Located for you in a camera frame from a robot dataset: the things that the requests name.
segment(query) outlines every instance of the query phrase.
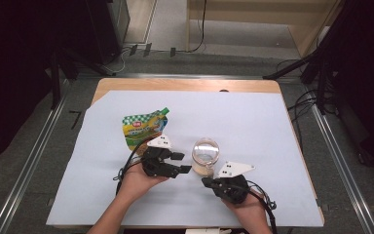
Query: tabletop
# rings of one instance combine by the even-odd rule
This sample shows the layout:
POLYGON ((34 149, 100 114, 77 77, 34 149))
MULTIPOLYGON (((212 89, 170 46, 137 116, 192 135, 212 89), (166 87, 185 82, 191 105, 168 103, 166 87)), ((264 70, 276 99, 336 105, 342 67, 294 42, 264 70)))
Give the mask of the tabletop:
MULTIPOLYGON (((220 161, 254 164, 246 173, 278 204, 277 226, 323 226, 315 189, 275 81, 106 78, 96 89, 47 224, 93 225, 114 198, 130 151, 124 116, 169 109, 164 132, 186 156, 201 137, 220 146, 220 161)), ((240 227, 193 171, 153 187, 130 208, 123 227, 240 227)))

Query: gray floor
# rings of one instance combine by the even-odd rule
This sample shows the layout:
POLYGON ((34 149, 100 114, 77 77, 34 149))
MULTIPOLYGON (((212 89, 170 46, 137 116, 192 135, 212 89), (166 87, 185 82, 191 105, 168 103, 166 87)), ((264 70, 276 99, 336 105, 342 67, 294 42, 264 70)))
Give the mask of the gray floor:
MULTIPOLYGON (((154 53, 144 57, 138 51, 132 57, 123 56, 126 68, 119 76, 131 73, 151 74, 206 74, 234 75, 243 79, 257 79, 257 76, 273 73, 280 59, 246 58, 231 56, 191 55, 179 53, 171 58, 168 53, 154 53)), ((108 67, 120 69, 121 61, 109 64, 108 67)), ((71 130, 76 114, 69 110, 84 111, 90 106, 96 84, 96 77, 90 70, 82 68, 79 79, 72 83, 63 110, 57 121, 51 138, 46 145, 38 167, 20 201, 19 208, 9 226, 8 233, 83 233, 85 230, 60 230, 46 226, 51 206, 47 206, 51 198, 55 198, 57 187, 62 179, 66 164, 72 154, 76 137, 79 133, 83 116, 78 125, 71 130)), ((299 70, 292 72, 295 77, 299 70)), ((305 90, 297 79, 280 79, 280 88, 287 106, 302 95, 305 90)), ((0 209, 6 196, 14 186, 36 137, 43 127, 51 106, 51 96, 44 98, 34 113, 19 130, 10 147, 0 155, 0 209)), ((340 120, 329 116, 332 130, 340 142, 356 181, 363 192, 369 206, 374 208, 374 168, 361 165, 355 149, 345 132, 340 120)), ((361 225, 339 177, 329 150, 323 140, 314 115, 309 112, 300 118, 303 134, 304 157, 310 172, 319 201, 325 208, 323 228, 294 228, 292 233, 363 233, 361 225)), ((280 233, 286 233, 287 227, 281 227, 280 233)))

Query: white cable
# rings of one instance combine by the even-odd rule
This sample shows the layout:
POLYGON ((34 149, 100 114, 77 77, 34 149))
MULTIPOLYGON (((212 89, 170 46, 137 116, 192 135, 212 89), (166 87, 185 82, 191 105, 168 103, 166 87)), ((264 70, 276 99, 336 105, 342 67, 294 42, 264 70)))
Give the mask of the white cable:
POLYGON ((120 73, 120 72, 122 72, 122 71, 126 68, 126 61, 124 60, 123 55, 124 55, 126 52, 128 52, 128 51, 129 51, 129 50, 124 51, 124 52, 121 53, 121 60, 123 61, 123 67, 122 67, 120 70, 118 70, 118 71, 111 70, 110 68, 108 68, 108 67, 106 67, 106 66, 104 66, 104 65, 103 65, 102 67, 104 67, 105 69, 109 70, 109 71, 112 72, 112 73, 120 73))

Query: metal frame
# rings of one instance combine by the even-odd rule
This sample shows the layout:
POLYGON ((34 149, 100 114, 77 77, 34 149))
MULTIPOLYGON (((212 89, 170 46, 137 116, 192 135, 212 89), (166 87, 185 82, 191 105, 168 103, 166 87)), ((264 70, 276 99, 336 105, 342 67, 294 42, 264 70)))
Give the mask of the metal frame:
MULTIPOLYGON (((173 75, 173 74, 120 74, 117 78, 169 78, 169 79, 223 79, 223 80, 262 80, 259 76, 220 76, 220 75, 173 75)), ((284 79, 280 78, 279 83, 290 84, 296 83, 298 81, 297 77, 286 77, 284 79)), ((14 185, 12 191, 10 192, 4 207, 0 213, 0 233, 6 233, 8 227, 12 221, 12 218, 19 206, 22 196, 27 188, 29 181, 31 180, 33 173, 39 163, 42 152, 51 136, 51 133, 56 125, 56 121, 62 111, 65 104, 65 100, 70 89, 70 84, 67 80, 64 80, 62 84, 63 96, 58 104, 58 106, 51 111, 44 128, 42 129, 40 135, 38 136, 28 159, 26 160, 21 173, 19 174, 18 180, 14 185)), ((374 218, 370 209, 364 200, 360 189, 358 188, 355 178, 352 175, 347 162, 344 159, 343 153, 339 148, 338 142, 334 137, 330 126, 327 122, 326 116, 321 115, 316 106, 313 107, 314 115, 318 121, 318 125, 323 134, 324 140, 329 148, 332 159, 336 165, 339 175, 347 189, 348 195, 351 199, 352 205, 356 211, 357 217, 362 225, 365 233, 374 233, 374 218)))
POLYGON ((45 122, 44 128, 35 141, 35 144, 32 147, 32 150, 22 168, 22 171, 19 174, 17 182, 15 183, 4 203, 4 206, 0 213, 0 233, 6 233, 9 225, 11 224, 12 218, 14 217, 14 214, 18 209, 18 206, 23 197, 23 194, 26 191, 29 181, 32 179, 39 160, 41 159, 42 152, 47 145, 48 139, 51 136, 54 126, 56 125, 56 121, 65 104, 65 99, 69 87, 69 82, 65 79, 62 84, 62 89, 64 90, 63 96, 61 97, 56 108, 50 112, 50 115, 45 122))
MULTIPOLYGON (((307 95, 308 98, 313 98, 313 95, 307 95)), ((339 144, 333 135, 333 132, 327 122, 325 115, 322 115, 319 109, 314 106, 314 115, 318 121, 318 126, 323 134, 324 140, 326 141, 327 147, 329 148, 330 155, 332 156, 333 162, 335 163, 336 169, 339 172, 339 176, 342 179, 348 195, 351 199, 352 205, 356 211, 356 215, 362 225, 364 233, 374 233, 374 218, 370 209, 360 192, 359 187, 356 184, 355 178, 349 169, 348 163, 345 161, 345 157, 339 147, 339 144)))

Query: wire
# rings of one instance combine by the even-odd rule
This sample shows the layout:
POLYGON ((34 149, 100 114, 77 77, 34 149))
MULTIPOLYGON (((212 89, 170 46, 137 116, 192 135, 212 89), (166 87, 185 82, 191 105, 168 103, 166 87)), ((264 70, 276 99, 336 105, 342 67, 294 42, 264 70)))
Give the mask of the wire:
POLYGON ((240 186, 237 186, 237 185, 234 185, 234 184, 229 184, 229 186, 231 188, 236 188, 236 189, 239 189, 241 191, 247 192, 247 193, 251 194, 253 197, 255 197, 257 200, 259 200, 260 204, 262 205, 262 207, 265 209, 267 215, 269 216, 270 225, 272 227, 273 234, 278 233, 278 230, 276 228, 275 216, 273 215, 272 209, 270 209, 269 205, 263 200, 263 198, 259 197, 256 193, 254 193, 250 189, 243 188, 243 187, 240 187, 240 186))
POLYGON ((311 92, 315 92, 317 90, 309 90, 308 92, 304 93, 301 97, 299 97, 296 102, 295 102, 295 108, 294 108, 294 122, 296 124, 296 131, 297 131, 297 135, 299 136, 298 139, 299 139, 299 146, 300 146, 300 150, 302 151, 303 153, 303 139, 302 139, 302 131, 300 130, 300 125, 299 125, 299 121, 298 121, 298 117, 297 117, 297 105, 298 105, 298 102, 300 99, 303 98, 303 96, 311 93, 311 92))
POLYGON ((124 175, 126 174, 126 172, 129 170, 130 167, 132 167, 132 166, 138 164, 138 162, 137 162, 137 163, 133 163, 133 164, 131 165, 131 161, 132 161, 132 159, 133 159, 132 157, 134 156, 135 152, 138 150, 138 148, 139 148, 143 143, 145 143, 146 141, 151 140, 151 139, 152 139, 151 137, 148 137, 148 138, 144 139, 142 142, 140 142, 140 143, 135 147, 135 149, 132 151, 132 153, 131 153, 129 159, 127 160, 127 163, 124 165, 124 167, 118 171, 118 175, 112 178, 113 180, 119 180, 119 182, 118 182, 118 184, 117 184, 117 189, 115 190, 115 194, 116 194, 116 195, 118 194, 118 191, 120 190, 121 182, 123 181, 123 179, 124 179, 124 175))
POLYGON ((271 210, 274 210, 277 206, 276 206, 276 202, 271 202, 270 201, 270 197, 269 195, 267 194, 267 192, 265 192, 258 184, 256 184, 255 182, 253 181, 250 181, 250 180, 246 180, 247 183, 251 183, 253 185, 251 185, 250 187, 254 186, 257 188, 257 190, 259 190, 259 192, 263 195, 265 201, 266 201, 266 204, 269 206, 269 208, 271 210))
POLYGON ((199 46, 192 50, 192 51, 187 51, 187 53, 193 53, 193 52, 196 52, 203 44, 203 41, 205 40, 205 20, 206 20, 206 6, 207 6, 207 0, 205 0, 205 8, 203 9, 203 19, 202 19, 202 40, 199 44, 199 46))
POLYGON ((121 60, 123 61, 123 67, 120 69, 120 70, 111 70, 110 68, 106 67, 105 65, 103 65, 102 67, 104 67, 105 69, 109 70, 110 72, 112 73, 120 73, 121 71, 123 71, 125 68, 126 68, 126 61, 124 60, 123 56, 126 52, 128 52, 129 50, 125 50, 121 53, 121 60))

